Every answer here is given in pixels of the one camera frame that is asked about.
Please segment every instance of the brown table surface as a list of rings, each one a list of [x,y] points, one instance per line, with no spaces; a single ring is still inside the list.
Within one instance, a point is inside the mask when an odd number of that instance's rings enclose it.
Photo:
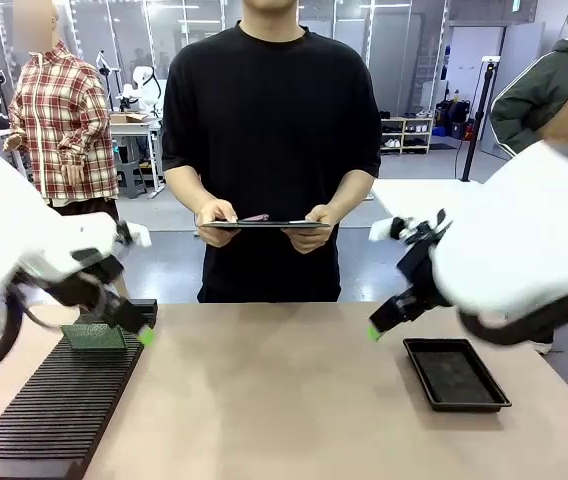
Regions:
[[[513,402],[430,410],[402,339],[461,337],[438,310],[374,343],[375,304],[166,305],[89,480],[568,479],[568,386],[528,346],[476,349]],[[74,313],[38,307],[48,321]],[[59,335],[26,322],[0,414]]]

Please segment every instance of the shoe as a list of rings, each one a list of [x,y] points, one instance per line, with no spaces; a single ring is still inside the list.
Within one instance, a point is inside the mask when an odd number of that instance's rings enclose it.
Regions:
[[[551,350],[553,350],[552,343],[531,342],[531,346],[533,347],[533,350],[535,350],[537,353],[539,353],[542,356],[549,354]]]

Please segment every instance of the red clothing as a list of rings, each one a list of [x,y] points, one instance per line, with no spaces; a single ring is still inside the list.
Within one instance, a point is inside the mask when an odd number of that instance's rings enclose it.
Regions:
[[[31,154],[42,197],[67,201],[118,193],[110,114],[95,69],[59,42],[32,55],[9,108],[14,134]],[[85,181],[73,188],[62,165],[82,165]]]

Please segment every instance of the open door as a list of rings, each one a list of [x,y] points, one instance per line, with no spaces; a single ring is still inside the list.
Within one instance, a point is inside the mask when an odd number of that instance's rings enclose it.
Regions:
[[[493,94],[486,105],[487,117],[495,98],[540,57],[544,26],[544,22],[540,22],[511,25],[506,28]],[[509,160],[511,157],[497,143],[490,119],[487,118],[485,123],[482,151]]]

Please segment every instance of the shoe rack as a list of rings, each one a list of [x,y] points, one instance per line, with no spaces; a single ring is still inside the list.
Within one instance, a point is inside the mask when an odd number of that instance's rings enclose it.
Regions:
[[[419,151],[428,153],[431,149],[431,134],[433,132],[433,117],[391,117],[383,118],[382,125],[390,129],[399,130],[397,132],[383,132],[382,146],[380,150],[384,152],[394,152],[402,155],[404,152]],[[426,127],[426,131],[418,131],[419,127]],[[389,140],[398,140],[397,147],[387,147]],[[421,140],[424,145],[413,145],[415,140]]]

